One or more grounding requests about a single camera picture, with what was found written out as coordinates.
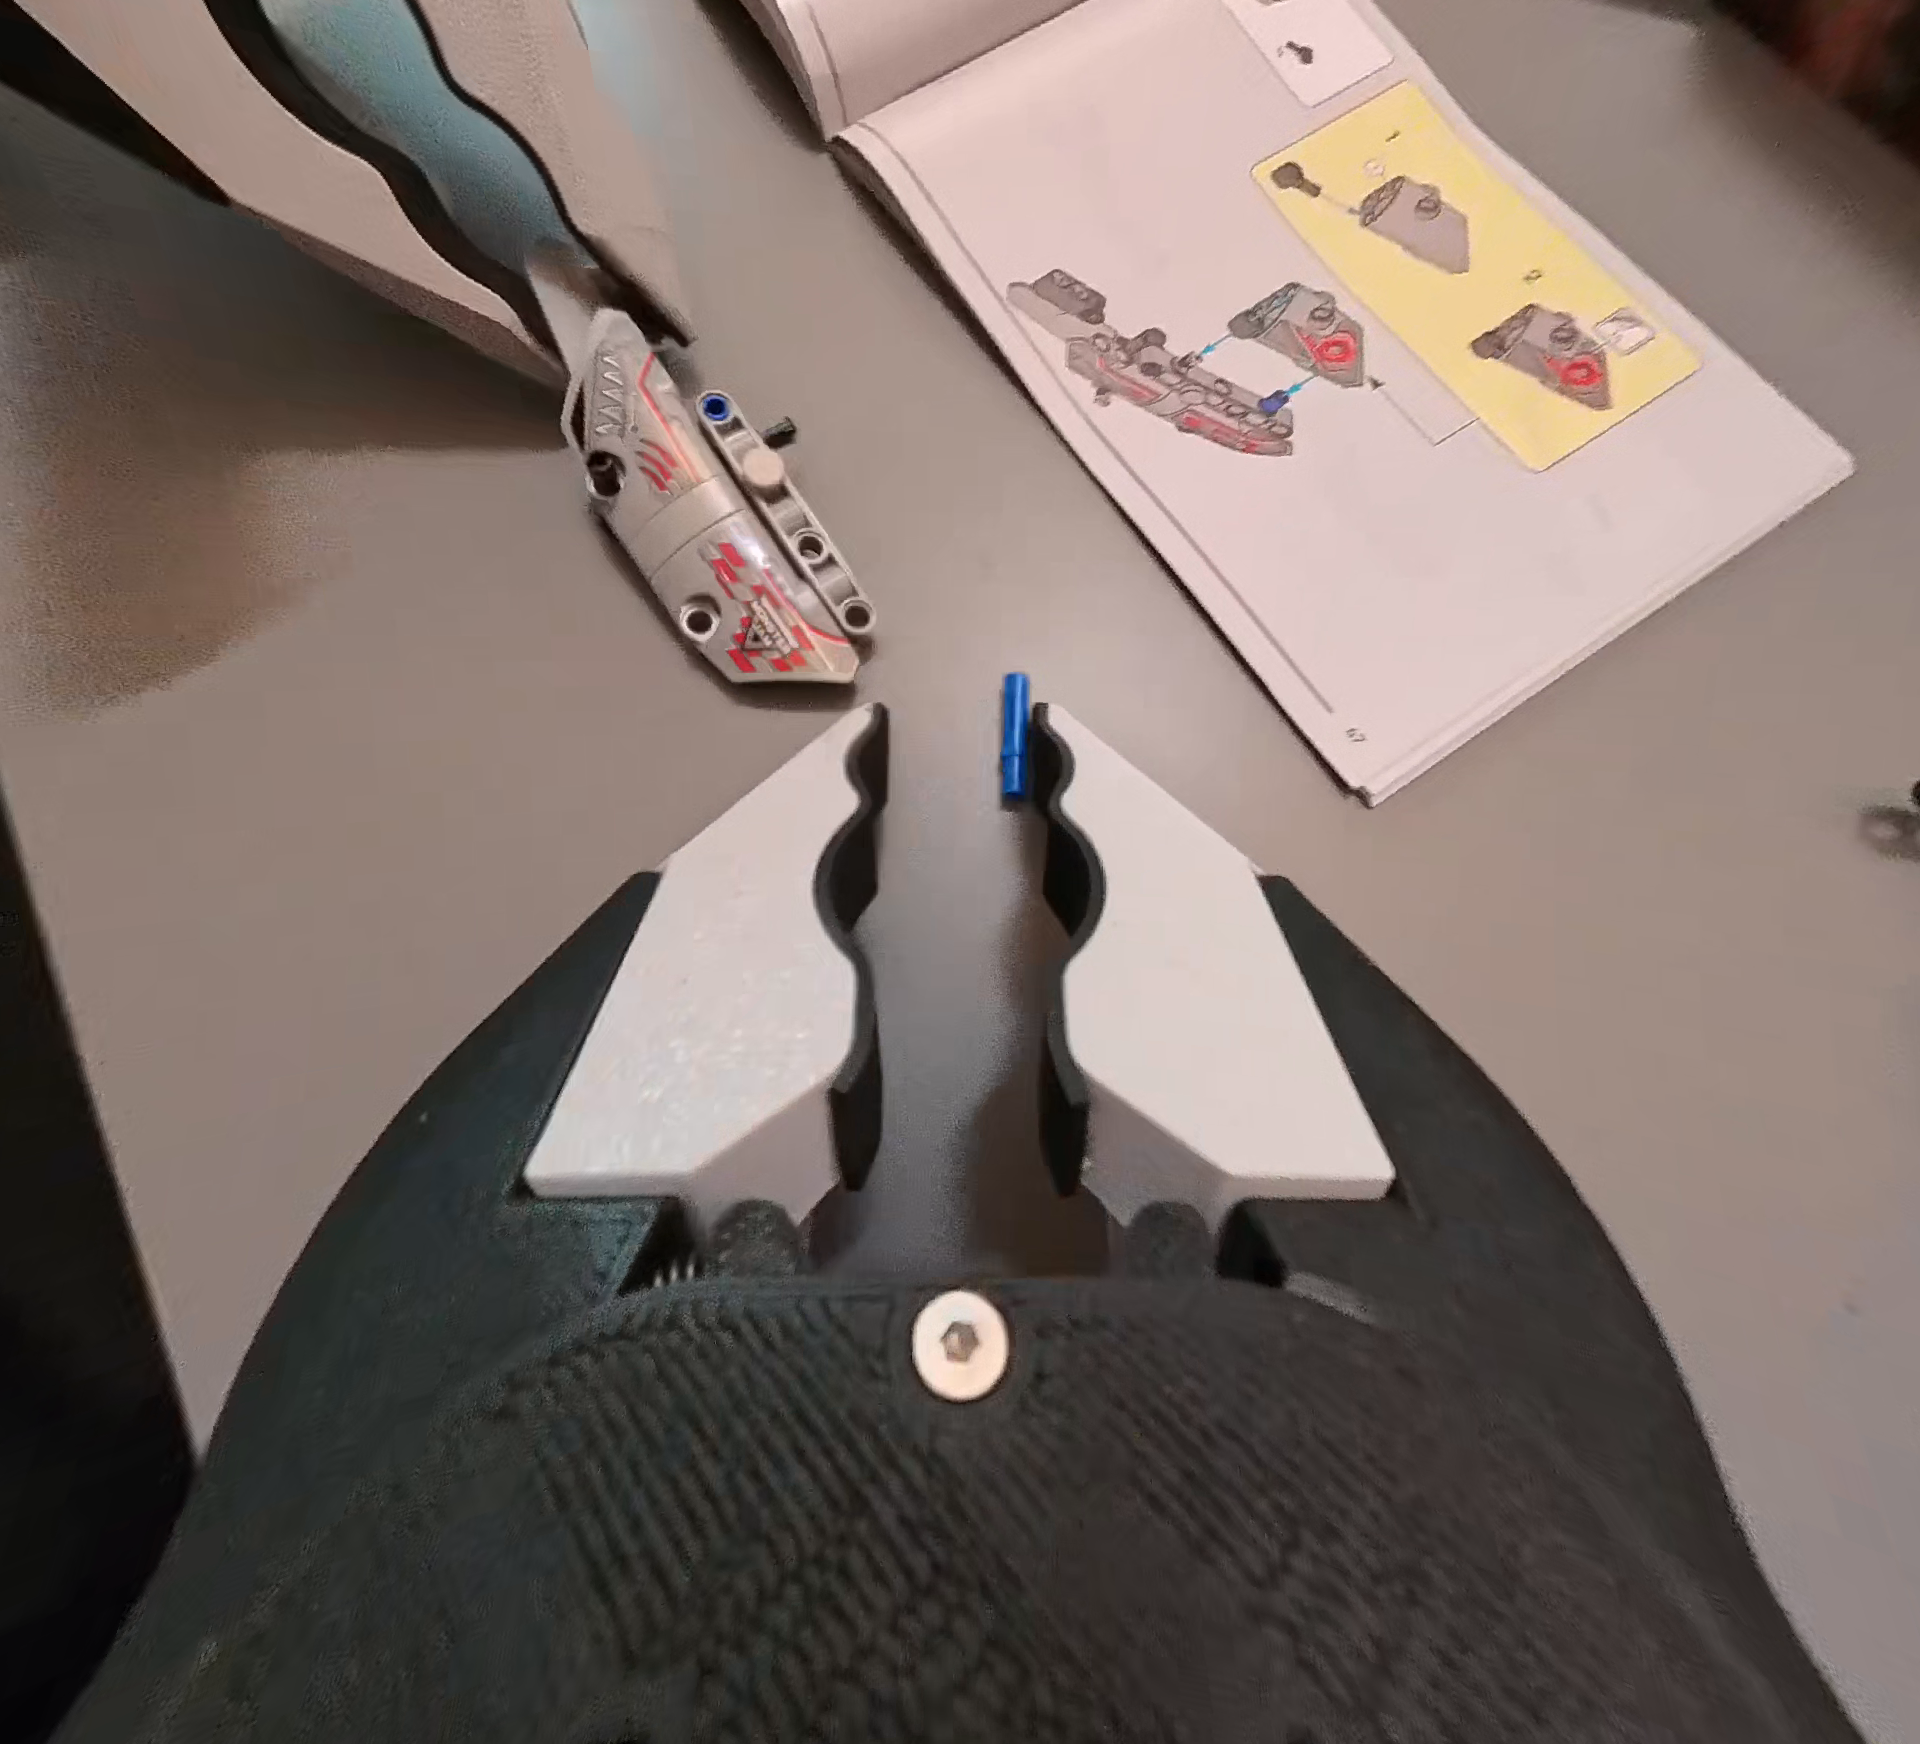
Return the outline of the grey toy panel assembly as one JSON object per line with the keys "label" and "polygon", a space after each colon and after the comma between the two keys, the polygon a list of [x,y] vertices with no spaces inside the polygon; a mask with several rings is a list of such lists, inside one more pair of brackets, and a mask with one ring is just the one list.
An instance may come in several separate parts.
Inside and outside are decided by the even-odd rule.
{"label": "grey toy panel assembly", "polygon": [[875,604],[791,472],[791,428],[683,387],[580,256],[548,246],[530,280],[589,507],[683,644],[735,685],[853,685]]}

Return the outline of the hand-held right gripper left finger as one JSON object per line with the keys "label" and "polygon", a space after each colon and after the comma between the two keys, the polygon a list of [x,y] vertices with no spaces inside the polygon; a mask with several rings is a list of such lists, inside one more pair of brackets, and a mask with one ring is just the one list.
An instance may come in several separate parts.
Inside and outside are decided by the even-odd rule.
{"label": "hand-held right gripper left finger", "polygon": [[889,712],[868,703],[678,845],[522,1178],[541,1199],[776,1203],[863,1185],[881,1130],[872,968]]}

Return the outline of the grey desk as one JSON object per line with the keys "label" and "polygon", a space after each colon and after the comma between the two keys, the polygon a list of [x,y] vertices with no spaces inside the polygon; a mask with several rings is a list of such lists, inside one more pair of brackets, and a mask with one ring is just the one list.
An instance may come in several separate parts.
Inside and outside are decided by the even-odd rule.
{"label": "grey desk", "polygon": [[[734,0],[575,0],[700,353],[881,606],[886,1134],[855,1274],[1101,1253],[1038,1163],[1060,931],[1022,668],[1291,878],[1524,1110],[1773,1587],[1917,1740],[1917,173],[1704,0],[1376,0],[1855,458],[1381,808],[1337,791],[820,148]],[[539,390],[4,101],[4,790],[188,1433],[446,1053],[815,732],[670,642]]]}

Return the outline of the open instruction booklet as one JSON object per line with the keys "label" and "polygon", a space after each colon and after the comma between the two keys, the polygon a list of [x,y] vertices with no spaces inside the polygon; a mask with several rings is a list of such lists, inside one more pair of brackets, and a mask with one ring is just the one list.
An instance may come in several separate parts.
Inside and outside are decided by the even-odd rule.
{"label": "open instruction booklet", "polygon": [[742,0],[1367,801],[1854,472],[1372,0]]}

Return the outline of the person's black clothing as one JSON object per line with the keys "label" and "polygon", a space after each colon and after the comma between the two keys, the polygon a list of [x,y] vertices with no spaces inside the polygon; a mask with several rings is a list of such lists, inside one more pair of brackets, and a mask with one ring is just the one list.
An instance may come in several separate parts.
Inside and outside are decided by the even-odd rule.
{"label": "person's black clothing", "polygon": [[13,820],[2,817],[2,1737],[51,1740],[196,1460]]}

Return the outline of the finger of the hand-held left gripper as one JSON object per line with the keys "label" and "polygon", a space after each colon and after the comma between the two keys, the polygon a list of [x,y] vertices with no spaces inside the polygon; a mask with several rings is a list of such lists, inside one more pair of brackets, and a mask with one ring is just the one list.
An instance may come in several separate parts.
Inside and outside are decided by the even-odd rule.
{"label": "finger of the hand-held left gripper", "polygon": [[694,339],[678,253],[636,134],[571,0],[410,0],[451,86],[539,169],[569,230],[645,321]]}
{"label": "finger of the hand-held left gripper", "polygon": [[526,277],[355,124],[260,0],[4,0],[53,59],[13,84],[526,378],[564,367]]}

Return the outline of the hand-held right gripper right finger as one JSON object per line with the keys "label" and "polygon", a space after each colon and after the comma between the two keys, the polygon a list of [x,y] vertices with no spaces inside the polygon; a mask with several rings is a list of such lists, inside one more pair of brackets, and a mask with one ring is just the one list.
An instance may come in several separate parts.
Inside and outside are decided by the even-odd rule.
{"label": "hand-held right gripper right finger", "polygon": [[1246,1203],[1377,1203],[1396,1166],[1255,863],[1068,710],[1031,710],[1046,1004],[1040,1146],[1062,1197],[1223,1232]]}

